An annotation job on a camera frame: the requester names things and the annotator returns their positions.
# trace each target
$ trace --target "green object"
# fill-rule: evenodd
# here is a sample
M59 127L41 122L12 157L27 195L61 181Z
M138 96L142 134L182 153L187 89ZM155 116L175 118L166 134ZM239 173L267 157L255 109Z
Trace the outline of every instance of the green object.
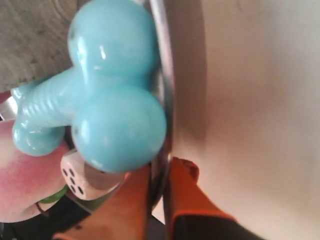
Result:
M52 204L52 203L58 201L59 199L61 199L66 194L68 189L69 189L68 186L65 185L64 188L62 188L60 191L58 191L57 193L55 193L51 196L48 196L48 197L42 199L41 201L39 201L39 203L40 204Z

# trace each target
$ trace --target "white wall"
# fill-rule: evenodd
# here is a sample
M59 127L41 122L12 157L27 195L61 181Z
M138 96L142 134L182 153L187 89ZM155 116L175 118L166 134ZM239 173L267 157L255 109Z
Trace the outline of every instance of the white wall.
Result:
M249 229L318 240L320 1L202 4L207 80L178 90L175 153L199 164L200 187Z

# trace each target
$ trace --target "ridged toy handle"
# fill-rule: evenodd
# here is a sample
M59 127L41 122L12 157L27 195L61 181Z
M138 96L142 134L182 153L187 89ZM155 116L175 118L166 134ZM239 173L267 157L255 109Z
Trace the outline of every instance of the ridged toy handle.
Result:
M159 53L152 16L131 0L92 0L69 29L73 67L11 91L17 148L53 152L71 125L79 153L112 173L135 170L162 147L166 118L149 89Z

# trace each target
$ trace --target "light blue rubber toy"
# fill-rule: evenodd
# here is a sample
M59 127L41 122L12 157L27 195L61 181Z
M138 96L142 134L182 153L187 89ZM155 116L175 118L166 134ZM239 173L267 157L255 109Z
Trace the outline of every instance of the light blue rubber toy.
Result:
M71 125L77 150L101 171L127 172L152 161L166 118L149 89L159 59L151 15L131 0L92 0L70 26L68 49L72 68L11 91L17 148L47 155Z

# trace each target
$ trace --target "dice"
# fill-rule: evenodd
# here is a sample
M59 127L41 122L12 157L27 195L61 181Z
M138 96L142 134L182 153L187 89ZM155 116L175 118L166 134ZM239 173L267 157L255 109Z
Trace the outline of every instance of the dice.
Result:
M60 163L66 184L81 200L98 199L114 190L125 178L124 173L107 173L88 165L74 149Z

